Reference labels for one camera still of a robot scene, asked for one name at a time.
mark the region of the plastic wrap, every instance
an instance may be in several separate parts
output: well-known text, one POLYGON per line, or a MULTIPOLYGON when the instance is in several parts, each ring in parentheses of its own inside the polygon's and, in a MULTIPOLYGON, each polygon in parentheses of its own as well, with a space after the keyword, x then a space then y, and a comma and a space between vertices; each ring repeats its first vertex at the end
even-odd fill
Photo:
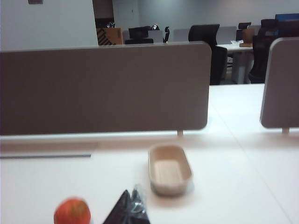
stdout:
POLYGON ((131 197, 125 190, 103 224, 150 224, 145 201, 140 185, 135 185, 131 197))

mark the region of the desk divider panel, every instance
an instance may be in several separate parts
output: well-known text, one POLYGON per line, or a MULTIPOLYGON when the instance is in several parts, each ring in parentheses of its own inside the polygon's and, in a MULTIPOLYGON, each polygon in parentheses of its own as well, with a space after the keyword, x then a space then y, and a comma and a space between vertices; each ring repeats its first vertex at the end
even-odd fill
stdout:
POLYGON ((275 40, 263 93, 264 127, 299 127, 299 37, 275 40))
POLYGON ((205 43, 1 52, 1 135, 195 130, 205 43))

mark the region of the desk surface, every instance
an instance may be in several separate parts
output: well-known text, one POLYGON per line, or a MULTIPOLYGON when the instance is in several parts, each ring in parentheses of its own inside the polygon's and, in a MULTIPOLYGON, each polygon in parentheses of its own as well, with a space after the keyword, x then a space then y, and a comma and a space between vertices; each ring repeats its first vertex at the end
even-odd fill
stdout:
POLYGON ((211 86, 207 126, 183 137, 155 132, 2 138, 2 148, 27 141, 22 146, 27 152, 93 153, 91 158, 1 160, 1 222, 52 224, 63 199, 81 196, 100 224, 123 190, 140 183, 153 224, 299 223, 299 130, 283 135, 263 128, 262 95, 263 84, 211 86), (150 189, 147 150, 165 142, 180 144, 193 170, 194 187, 178 198, 159 197, 150 189))
POLYGON ((219 47, 226 48, 228 52, 243 52, 243 51, 252 51, 252 47, 240 47, 236 44, 218 44, 219 47))

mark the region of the computer monitor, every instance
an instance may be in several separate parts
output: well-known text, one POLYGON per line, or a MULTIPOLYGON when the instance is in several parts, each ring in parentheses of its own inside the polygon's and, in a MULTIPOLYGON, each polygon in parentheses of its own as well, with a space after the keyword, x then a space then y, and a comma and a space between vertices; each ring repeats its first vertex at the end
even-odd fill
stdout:
POLYGON ((299 20, 299 13, 276 14, 275 19, 278 21, 294 21, 299 20))

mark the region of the black office chair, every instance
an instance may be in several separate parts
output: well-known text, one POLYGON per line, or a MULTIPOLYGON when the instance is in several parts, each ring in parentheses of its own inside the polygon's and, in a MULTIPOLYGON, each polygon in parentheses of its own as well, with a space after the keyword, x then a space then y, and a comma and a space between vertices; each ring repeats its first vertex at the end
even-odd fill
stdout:
POLYGON ((169 33, 170 33, 169 27, 165 27, 165 38, 163 38, 163 43, 167 43, 168 42, 169 33))
POLYGON ((254 36, 253 55, 254 64, 249 72, 251 83, 264 83, 266 78, 269 49, 276 36, 254 36))
POLYGON ((278 22, 278 37, 299 36, 299 20, 278 22))
POLYGON ((212 50, 210 85, 219 85, 221 76, 226 65, 228 50, 218 47, 216 35, 219 24, 195 25, 190 28, 188 40, 204 41, 210 45, 212 50))
POLYGON ((277 30, 277 20, 264 19, 261 20, 261 28, 258 31, 259 36, 274 36, 277 30))
POLYGON ((129 28, 130 39, 125 40, 125 44, 143 44, 154 43, 154 40, 149 37, 150 26, 129 28))

